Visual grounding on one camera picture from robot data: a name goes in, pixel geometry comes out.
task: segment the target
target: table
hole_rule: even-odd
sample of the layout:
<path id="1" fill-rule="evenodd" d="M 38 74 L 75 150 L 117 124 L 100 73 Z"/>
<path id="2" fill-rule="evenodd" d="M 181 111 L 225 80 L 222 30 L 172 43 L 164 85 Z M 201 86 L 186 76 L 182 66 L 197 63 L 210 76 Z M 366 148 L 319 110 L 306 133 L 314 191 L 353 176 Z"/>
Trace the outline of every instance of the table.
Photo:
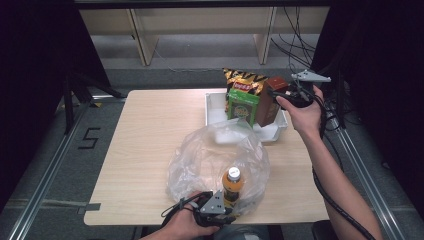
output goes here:
<path id="1" fill-rule="evenodd" d="M 160 225 L 175 204 L 165 193 L 168 164 L 184 137 L 205 125 L 205 94 L 225 89 L 130 92 L 90 205 L 87 225 Z M 281 224 L 328 219 L 312 179 L 307 150 L 289 127 L 266 143 L 271 174 L 257 210 L 234 224 Z"/>

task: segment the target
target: cable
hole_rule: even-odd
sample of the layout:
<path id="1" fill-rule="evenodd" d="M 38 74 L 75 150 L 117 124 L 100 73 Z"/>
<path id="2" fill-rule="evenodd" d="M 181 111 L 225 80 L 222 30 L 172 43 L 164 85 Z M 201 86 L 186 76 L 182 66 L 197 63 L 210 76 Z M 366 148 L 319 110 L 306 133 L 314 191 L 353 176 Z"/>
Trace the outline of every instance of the cable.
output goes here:
<path id="1" fill-rule="evenodd" d="M 340 128 L 341 128 L 341 124 L 340 124 L 339 116 L 338 116 L 338 115 L 337 115 L 337 113 L 334 111 L 334 109 L 333 109 L 333 108 L 331 108 L 331 109 L 327 109 L 327 112 L 331 114 L 331 116 L 329 117 L 329 120 L 330 120 L 330 119 L 333 119 L 333 118 L 337 119 L 337 126 L 335 126 L 335 127 L 334 127 L 334 128 L 332 128 L 332 129 L 328 129 L 328 128 L 326 128 L 326 129 L 327 129 L 327 131 L 331 131 L 331 132 L 332 132 L 332 131 L 336 131 L 336 130 L 340 129 Z"/>
<path id="2" fill-rule="evenodd" d="M 176 203 L 175 205 L 169 207 L 168 209 L 166 209 L 165 211 L 162 212 L 161 216 L 164 217 L 165 219 L 163 220 L 160 228 L 163 228 L 171 220 L 171 218 L 175 215 L 175 213 L 177 213 L 178 211 L 180 211 L 182 209 L 187 209 L 187 210 L 192 211 L 191 209 L 184 207 L 184 205 L 186 205 L 187 203 L 190 203 L 191 201 L 193 201 L 196 198 L 201 198 L 201 197 L 209 197 L 210 198 L 210 197 L 212 197 L 212 195 L 213 195 L 212 192 L 201 192 L 201 193 L 198 193 L 198 194 L 196 194 L 193 197 L 190 197 L 188 199 L 181 198 L 178 203 Z"/>
<path id="3" fill-rule="evenodd" d="M 346 94 L 345 96 L 350 97 L 349 92 L 349 86 L 347 84 L 345 84 L 345 91 L 341 94 Z M 356 109 L 353 106 L 352 101 L 348 101 L 349 99 L 344 98 L 344 103 L 343 103 L 343 111 L 341 112 L 341 116 L 338 116 L 337 113 L 334 111 L 334 109 L 336 108 L 335 104 L 336 104 L 336 97 L 332 96 L 331 98 L 327 99 L 328 103 L 331 106 L 331 111 L 332 114 L 336 116 L 336 118 L 339 120 L 339 118 L 343 118 L 344 121 L 349 122 L 352 125 L 362 125 L 361 120 L 358 119 L 358 121 L 352 121 L 350 119 L 347 118 L 347 114 L 356 111 Z M 337 130 L 341 127 L 340 121 L 338 121 L 338 125 L 337 127 L 335 127 L 334 129 L 327 129 L 328 131 L 334 131 Z"/>
<path id="4" fill-rule="evenodd" d="M 281 34 L 278 34 L 278 37 L 280 37 L 280 40 L 281 40 L 283 43 L 285 43 L 285 44 L 287 44 L 287 45 L 291 45 L 291 46 L 292 46 L 292 47 L 294 47 L 294 48 L 305 49 L 306 51 L 310 51 L 310 52 L 313 52 L 313 53 L 315 52 L 315 48 L 313 48 L 313 49 L 303 48 L 302 46 L 294 45 L 294 44 L 291 44 L 291 43 L 287 42 L 286 40 L 284 40 L 284 39 L 283 39 L 283 37 L 281 36 Z"/>
<path id="5" fill-rule="evenodd" d="M 296 27 L 293 25 L 292 20 L 290 19 L 289 14 L 287 13 L 287 9 L 286 7 L 283 7 L 284 9 L 284 13 L 287 16 L 287 19 L 289 20 L 290 26 L 292 27 L 293 31 L 294 31 L 294 35 L 293 35 L 293 40 L 292 40 L 292 45 L 294 45 L 294 40 L 296 39 L 296 37 L 299 39 L 300 44 L 302 45 L 302 49 L 303 49 L 303 53 L 305 55 L 305 58 L 307 59 L 307 62 L 309 63 L 308 57 L 312 60 L 312 57 L 309 55 L 309 53 L 307 51 L 305 51 L 306 47 L 305 45 L 310 46 L 309 44 L 307 44 L 305 41 L 303 41 L 301 34 L 300 34 L 300 24 L 299 24 L 299 17 L 300 17 L 300 7 L 296 7 Z"/>
<path id="6" fill-rule="evenodd" d="M 294 58 L 297 62 L 299 62 L 300 64 L 302 64 L 303 66 L 305 66 L 306 68 L 309 68 L 309 64 L 307 61 L 303 60 L 302 58 L 294 55 L 291 51 L 287 51 L 286 49 L 282 48 L 280 45 L 278 45 L 273 38 L 271 38 L 272 43 L 274 43 L 274 45 L 283 53 L 287 54 L 289 56 L 289 65 L 290 64 L 290 58 Z"/>
<path id="7" fill-rule="evenodd" d="M 365 229 L 359 222 L 357 222 L 352 216 L 350 216 L 343 208 L 341 208 L 324 190 L 324 188 L 321 185 L 321 182 L 318 179 L 318 176 L 316 175 L 315 171 L 312 169 L 312 174 L 314 176 L 314 182 L 318 189 L 318 191 L 321 193 L 321 195 L 324 197 L 325 201 L 330 204 L 331 207 L 334 208 L 346 221 L 348 221 L 356 230 L 358 230 L 366 239 L 369 240 L 375 240 L 375 238 L 371 235 L 370 232 L 368 232 L 367 229 Z"/>
<path id="8" fill-rule="evenodd" d="M 326 118 L 327 114 L 326 113 L 328 112 L 328 110 L 325 108 L 324 101 L 319 96 L 317 96 L 315 94 L 313 96 L 314 96 L 314 100 L 318 103 L 318 105 L 321 108 L 321 129 L 320 129 L 320 133 L 321 133 L 321 137 L 323 137 L 325 134 L 322 131 L 325 130 L 325 125 L 326 125 L 326 120 L 327 120 L 327 118 Z M 325 201 L 328 204 L 330 204 L 330 206 L 333 207 L 334 210 L 336 210 L 344 219 L 346 219 L 346 221 L 348 221 L 355 229 L 357 229 L 366 239 L 374 240 L 375 238 L 371 235 L 370 232 L 368 232 L 367 229 L 365 229 L 359 222 L 357 222 L 352 216 L 350 216 L 343 208 L 341 208 L 327 194 L 327 192 L 322 187 L 321 182 L 319 181 L 318 176 L 315 173 L 315 170 L 313 168 L 312 168 L 312 174 L 313 174 L 315 185 L 316 185 L 318 191 L 320 192 L 320 194 L 324 197 Z"/>

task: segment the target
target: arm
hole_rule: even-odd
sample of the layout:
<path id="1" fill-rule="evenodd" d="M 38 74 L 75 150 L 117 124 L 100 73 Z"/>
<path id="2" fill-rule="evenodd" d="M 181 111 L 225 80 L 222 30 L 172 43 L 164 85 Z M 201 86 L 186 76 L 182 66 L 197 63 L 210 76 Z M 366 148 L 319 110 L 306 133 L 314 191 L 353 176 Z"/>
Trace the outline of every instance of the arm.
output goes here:
<path id="1" fill-rule="evenodd" d="M 322 98 L 322 92 L 314 86 L 315 94 Z M 380 227 L 365 200 L 350 183 L 324 145 L 320 134 L 320 106 L 314 102 L 306 108 L 296 108 L 282 97 L 278 103 L 287 109 L 293 127 L 299 132 L 306 145 L 312 166 L 328 195 L 365 227 L 376 239 L 383 239 Z M 332 206 L 325 203 L 331 224 L 339 239 L 364 239 L 362 234 L 347 222 Z"/>

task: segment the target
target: green juice carton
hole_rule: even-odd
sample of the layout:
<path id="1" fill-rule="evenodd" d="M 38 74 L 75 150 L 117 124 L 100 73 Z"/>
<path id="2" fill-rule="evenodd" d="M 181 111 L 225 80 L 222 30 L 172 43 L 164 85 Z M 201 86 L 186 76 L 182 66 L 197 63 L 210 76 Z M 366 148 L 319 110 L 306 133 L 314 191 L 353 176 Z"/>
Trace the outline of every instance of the green juice carton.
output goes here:
<path id="1" fill-rule="evenodd" d="M 251 127 L 255 123 L 256 109 L 259 104 L 259 96 L 255 96 L 237 89 L 231 89 L 228 93 L 228 119 L 245 119 Z"/>

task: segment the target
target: bottle cap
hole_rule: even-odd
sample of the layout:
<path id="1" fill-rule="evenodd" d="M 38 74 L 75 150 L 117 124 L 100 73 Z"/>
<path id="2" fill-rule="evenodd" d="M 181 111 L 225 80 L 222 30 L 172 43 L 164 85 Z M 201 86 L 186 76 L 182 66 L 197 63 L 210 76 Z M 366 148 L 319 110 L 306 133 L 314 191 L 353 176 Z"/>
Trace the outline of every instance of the bottle cap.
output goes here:
<path id="1" fill-rule="evenodd" d="M 240 170 L 237 167 L 232 167 L 228 170 L 228 178 L 231 181 L 237 181 L 240 179 Z"/>

